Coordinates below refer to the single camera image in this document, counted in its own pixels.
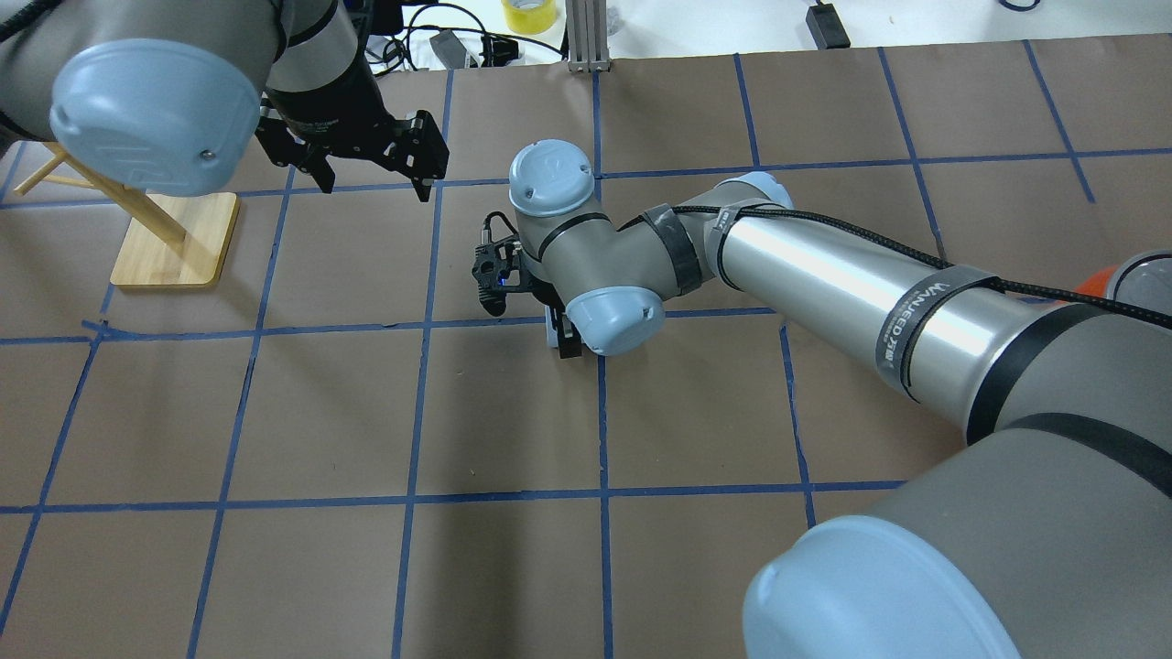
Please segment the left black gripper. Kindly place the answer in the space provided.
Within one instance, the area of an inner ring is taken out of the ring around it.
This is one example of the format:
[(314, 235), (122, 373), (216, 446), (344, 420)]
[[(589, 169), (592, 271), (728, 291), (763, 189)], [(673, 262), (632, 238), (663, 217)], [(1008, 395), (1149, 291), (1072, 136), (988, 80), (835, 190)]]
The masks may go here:
[(316, 91), (266, 89), (255, 140), (275, 167), (297, 167), (322, 193), (334, 191), (336, 175), (328, 158), (336, 157), (402, 175), (416, 199), (429, 203), (450, 161), (432, 113), (394, 117), (380, 91), (343, 91), (331, 101)]

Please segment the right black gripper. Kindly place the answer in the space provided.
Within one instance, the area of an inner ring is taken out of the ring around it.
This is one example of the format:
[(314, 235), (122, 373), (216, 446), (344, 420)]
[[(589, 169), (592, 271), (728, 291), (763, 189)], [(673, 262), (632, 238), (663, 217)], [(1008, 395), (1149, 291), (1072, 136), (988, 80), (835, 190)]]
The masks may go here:
[(575, 325), (566, 315), (565, 301), (557, 288), (548, 281), (530, 276), (530, 293), (545, 308), (548, 321), (557, 317), (557, 349), (560, 359), (573, 359), (582, 355), (582, 341)]

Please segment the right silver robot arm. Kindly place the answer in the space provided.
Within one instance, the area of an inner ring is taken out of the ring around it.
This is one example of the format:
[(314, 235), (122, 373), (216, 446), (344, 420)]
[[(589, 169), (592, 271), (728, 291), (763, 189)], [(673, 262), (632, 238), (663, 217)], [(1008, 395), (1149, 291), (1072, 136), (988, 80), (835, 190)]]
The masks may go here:
[(590, 349), (718, 279), (947, 417), (966, 447), (754, 576), (750, 658), (1167, 658), (1168, 305), (953, 265), (727, 178), (615, 227), (590, 158), (515, 155), (522, 260)]

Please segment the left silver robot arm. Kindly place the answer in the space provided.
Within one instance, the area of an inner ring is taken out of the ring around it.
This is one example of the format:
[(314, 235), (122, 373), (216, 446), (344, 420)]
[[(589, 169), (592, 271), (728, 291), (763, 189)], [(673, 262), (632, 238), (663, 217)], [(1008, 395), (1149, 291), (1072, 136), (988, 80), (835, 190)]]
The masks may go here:
[(251, 140), (335, 185), (367, 161), (429, 201), (450, 151), (431, 113), (384, 108), (342, 1), (5, 1), (4, 147), (56, 142), (138, 190), (195, 197)]

